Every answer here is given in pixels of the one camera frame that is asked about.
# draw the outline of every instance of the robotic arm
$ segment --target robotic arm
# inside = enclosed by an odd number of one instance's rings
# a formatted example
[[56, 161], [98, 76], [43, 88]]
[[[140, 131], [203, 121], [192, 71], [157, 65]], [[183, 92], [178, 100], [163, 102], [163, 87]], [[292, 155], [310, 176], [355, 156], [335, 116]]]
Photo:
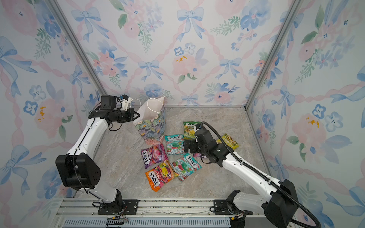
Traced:
[[[118, 189], [110, 187], [101, 179], [100, 168], [92, 160], [96, 146], [103, 133], [113, 123], [130, 122], [140, 115], [133, 108], [128, 108], [131, 98], [123, 95], [123, 99], [115, 96], [102, 96], [101, 105], [92, 110], [89, 115], [87, 126], [75, 145], [66, 155], [60, 155], [56, 159], [56, 166], [63, 185], [79, 190], [83, 188], [87, 193], [99, 199], [100, 203], [94, 205], [107, 209], [116, 215], [125, 209], [122, 195]], [[210, 128], [222, 141], [217, 144]], [[243, 214], [243, 211], [263, 213], [268, 220], [279, 228], [287, 227], [293, 222], [306, 228], [320, 228], [317, 218], [298, 202], [293, 183], [284, 182], [273, 178], [258, 170], [245, 161], [208, 123], [202, 122], [196, 125], [196, 140], [191, 140], [189, 145], [185, 142], [190, 153], [201, 153], [212, 163], [228, 169], [251, 185], [260, 195], [249, 195], [239, 190], [234, 190], [227, 198], [227, 209], [233, 215]], [[316, 226], [310, 226], [293, 220], [296, 210], [301, 208], [315, 222]]]

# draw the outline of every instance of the floral gift bag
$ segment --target floral gift bag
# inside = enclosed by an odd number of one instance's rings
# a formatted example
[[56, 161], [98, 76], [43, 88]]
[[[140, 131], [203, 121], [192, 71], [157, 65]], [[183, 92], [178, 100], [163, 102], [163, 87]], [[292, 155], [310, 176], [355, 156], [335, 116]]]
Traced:
[[148, 99], [137, 111], [141, 116], [133, 121], [134, 126], [147, 145], [158, 145], [165, 133], [165, 97]]

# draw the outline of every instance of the white rope handle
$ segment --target white rope handle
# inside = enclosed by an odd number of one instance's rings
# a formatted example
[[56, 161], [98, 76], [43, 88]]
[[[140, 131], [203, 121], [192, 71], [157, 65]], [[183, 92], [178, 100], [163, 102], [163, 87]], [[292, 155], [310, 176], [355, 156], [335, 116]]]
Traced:
[[137, 98], [133, 98], [130, 102], [129, 102], [129, 107], [130, 108], [132, 108], [132, 101], [133, 100], [138, 100], [139, 101], [139, 106], [141, 107], [142, 106], [142, 103], [141, 103], [141, 101], [139, 100], [139, 99], [137, 99]]
[[163, 103], [162, 103], [159, 99], [156, 99], [156, 98], [153, 98], [153, 97], [152, 97], [152, 98], [150, 98], [150, 99], [148, 99], [148, 100], [147, 100], [147, 108], [148, 108], [148, 109], [150, 109], [152, 112], [160, 113], [160, 112], [157, 112], [157, 111], [155, 111], [155, 110], [152, 110], [152, 109], [148, 106], [148, 101], [149, 101], [149, 100], [151, 100], [151, 99], [158, 100], [161, 104], [163, 104]]

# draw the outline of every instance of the orange candy bag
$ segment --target orange candy bag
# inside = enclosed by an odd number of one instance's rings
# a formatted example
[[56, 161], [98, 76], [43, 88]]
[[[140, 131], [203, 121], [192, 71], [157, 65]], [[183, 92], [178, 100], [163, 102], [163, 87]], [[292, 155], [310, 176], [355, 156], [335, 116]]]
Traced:
[[152, 190], [155, 192], [160, 190], [160, 188], [175, 177], [175, 173], [167, 160], [158, 165], [156, 168], [145, 172], [145, 174]]

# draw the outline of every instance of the floral wallpaper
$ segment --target floral wallpaper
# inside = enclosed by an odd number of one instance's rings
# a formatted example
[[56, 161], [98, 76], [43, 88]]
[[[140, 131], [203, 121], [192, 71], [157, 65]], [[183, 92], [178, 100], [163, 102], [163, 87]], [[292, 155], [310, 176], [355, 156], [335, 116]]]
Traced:
[[244, 105], [291, 2], [58, 1], [109, 94], [168, 105]]
[[0, 1], [0, 227], [48, 227], [64, 197], [55, 166], [100, 99], [42, 0]]
[[[364, 10], [304, 0], [249, 107], [273, 175], [295, 184], [322, 227], [365, 227]], [[296, 219], [314, 225], [303, 211]]]

